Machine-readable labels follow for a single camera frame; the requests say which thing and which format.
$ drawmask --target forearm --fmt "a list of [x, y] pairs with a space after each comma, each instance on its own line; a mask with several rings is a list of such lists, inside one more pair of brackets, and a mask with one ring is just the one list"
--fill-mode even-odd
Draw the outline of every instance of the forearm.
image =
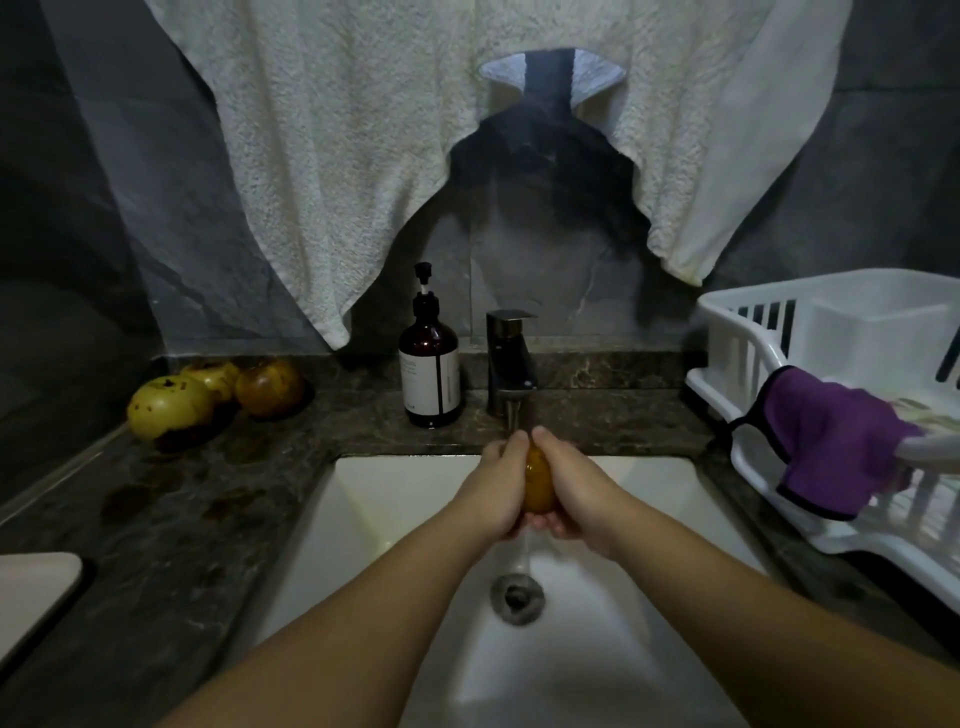
[[958, 673], [831, 615], [627, 498], [611, 518], [614, 557], [754, 726], [960, 725]]
[[450, 599], [486, 547], [465, 515], [444, 509], [164, 727], [395, 725]]

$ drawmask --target person's left hand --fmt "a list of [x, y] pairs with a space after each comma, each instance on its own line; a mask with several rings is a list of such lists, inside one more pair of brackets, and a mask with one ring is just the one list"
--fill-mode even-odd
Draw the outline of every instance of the person's left hand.
[[480, 463], [450, 501], [450, 507], [461, 510], [491, 544], [516, 534], [529, 448], [523, 430], [515, 432], [506, 444], [497, 440], [487, 445]]

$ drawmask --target faucet handle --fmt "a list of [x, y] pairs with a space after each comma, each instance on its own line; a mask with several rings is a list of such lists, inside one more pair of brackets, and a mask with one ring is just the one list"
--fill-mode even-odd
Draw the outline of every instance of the faucet handle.
[[536, 314], [519, 308], [487, 311], [487, 338], [512, 339], [523, 333], [523, 319], [536, 318]]

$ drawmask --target gray tile wall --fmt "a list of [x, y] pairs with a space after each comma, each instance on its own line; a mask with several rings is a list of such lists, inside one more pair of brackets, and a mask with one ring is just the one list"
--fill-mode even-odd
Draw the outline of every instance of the gray tile wall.
[[106, 434], [162, 353], [36, 0], [0, 13], [0, 501]]
[[[168, 349], [322, 351], [250, 236], [203, 85], [146, 8], [42, 2]], [[705, 289], [646, 252], [631, 165], [564, 113], [563, 57], [538, 55], [537, 94], [455, 150], [450, 184], [398, 236], [354, 309], [352, 346], [394, 345], [422, 257], [462, 336], [482, 335], [489, 308], [518, 306], [569, 349], [695, 348], [693, 305], [709, 289], [873, 265], [960, 275], [957, 14], [952, 0], [855, 3], [824, 119]]]

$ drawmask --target sink drain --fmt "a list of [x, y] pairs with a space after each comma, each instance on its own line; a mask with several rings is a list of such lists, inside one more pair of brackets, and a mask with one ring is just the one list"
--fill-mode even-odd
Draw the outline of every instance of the sink drain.
[[490, 587], [490, 604], [507, 624], [522, 627], [543, 614], [543, 588], [525, 573], [497, 576]]

